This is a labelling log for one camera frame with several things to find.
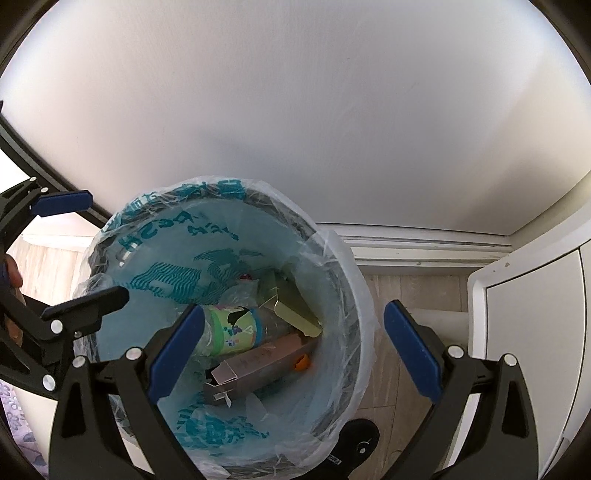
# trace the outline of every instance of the white wall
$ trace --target white wall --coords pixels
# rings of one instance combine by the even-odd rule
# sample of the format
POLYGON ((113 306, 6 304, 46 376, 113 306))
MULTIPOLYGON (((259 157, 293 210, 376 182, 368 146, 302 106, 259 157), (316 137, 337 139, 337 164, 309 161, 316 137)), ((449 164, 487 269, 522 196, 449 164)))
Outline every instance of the white wall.
POLYGON ((591 95, 527 0, 61 0, 3 114, 114 211, 199 174, 319 222, 511 234, 591 170, 591 95))

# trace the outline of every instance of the clear plastic bag liner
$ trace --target clear plastic bag liner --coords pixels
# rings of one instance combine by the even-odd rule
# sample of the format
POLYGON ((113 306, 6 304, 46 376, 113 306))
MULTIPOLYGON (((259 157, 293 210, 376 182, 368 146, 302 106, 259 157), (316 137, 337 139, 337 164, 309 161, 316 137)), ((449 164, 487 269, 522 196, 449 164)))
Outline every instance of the clear plastic bag liner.
MULTIPOLYGON (((182 447, 210 479, 302 475, 324 460, 354 415, 374 362, 378 325, 352 252, 262 181, 201 177, 138 196, 116 213, 87 252, 77 294, 114 285, 129 303, 76 342, 91 361, 118 358, 174 323, 187 304, 216 304, 241 275, 273 268, 297 284, 321 320, 310 369, 235 400, 204 403, 205 371, 192 357, 158 403, 182 447)), ((135 438, 118 397, 113 410, 135 438)))

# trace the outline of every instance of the green bottle label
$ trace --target green bottle label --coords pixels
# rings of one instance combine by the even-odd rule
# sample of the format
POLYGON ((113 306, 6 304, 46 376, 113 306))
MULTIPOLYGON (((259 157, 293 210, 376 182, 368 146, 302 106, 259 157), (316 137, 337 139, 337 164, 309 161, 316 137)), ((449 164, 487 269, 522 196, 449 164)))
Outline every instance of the green bottle label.
POLYGON ((213 328, 211 356, 245 352, 256 343, 259 324, 252 312, 244 307, 203 306, 209 312, 213 328))

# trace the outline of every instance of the silver screw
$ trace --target silver screw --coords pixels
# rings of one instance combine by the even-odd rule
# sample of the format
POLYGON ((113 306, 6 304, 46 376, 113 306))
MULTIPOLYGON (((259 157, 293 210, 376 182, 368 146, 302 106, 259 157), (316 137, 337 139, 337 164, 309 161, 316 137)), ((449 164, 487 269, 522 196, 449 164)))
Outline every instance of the silver screw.
POLYGON ((505 361, 505 363, 507 365, 509 365, 510 367, 514 367, 517 365, 517 359, 515 357, 515 355, 511 355, 510 353, 506 354, 503 357, 503 360, 505 361))
POLYGON ((464 356, 464 349, 461 346, 452 345, 447 349, 447 353, 452 358, 462 358, 464 356))
POLYGON ((64 324, 59 320, 54 320, 51 323, 51 331, 56 335, 59 335, 61 331, 64 329, 64 324))
POLYGON ((142 356, 142 349, 137 348, 136 346, 130 348, 125 352, 125 358, 127 360, 137 360, 139 357, 142 356))
POLYGON ((74 360, 72 360, 72 365, 74 368, 80 368, 82 365, 86 363, 86 358, 83 356, 77 356, 74 360))
POLYGON ((43 386, 47 391, 53 392, 56 389, 56 381, 51 375, 45 375, 43 377, 43 386))

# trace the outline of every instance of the white plastic bag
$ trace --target white plastic bag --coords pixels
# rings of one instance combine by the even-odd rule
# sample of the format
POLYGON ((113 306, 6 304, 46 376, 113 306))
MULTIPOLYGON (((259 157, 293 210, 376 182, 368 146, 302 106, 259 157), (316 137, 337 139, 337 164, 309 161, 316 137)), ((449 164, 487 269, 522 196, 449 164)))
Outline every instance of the white plastic bag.
MULTIPOLYGON (((377 326, 365 280, 336 233, 318 231, 264 182, 204 177, 133 200, 99 232, 88 267, 80 294, 113 285, 130 292, 125 308, 76 345, 93 361, 144 346, 187 303, 217 303, 241 275, 274 268, 292 276, 323 325, 308 371, 213 407, 202 396, 212 360, 191 359, 158 407, 208 478, 292 478, 328 456, 368 385, 377 326)), ((113 404, 134 441, 121 402, 113 404)))

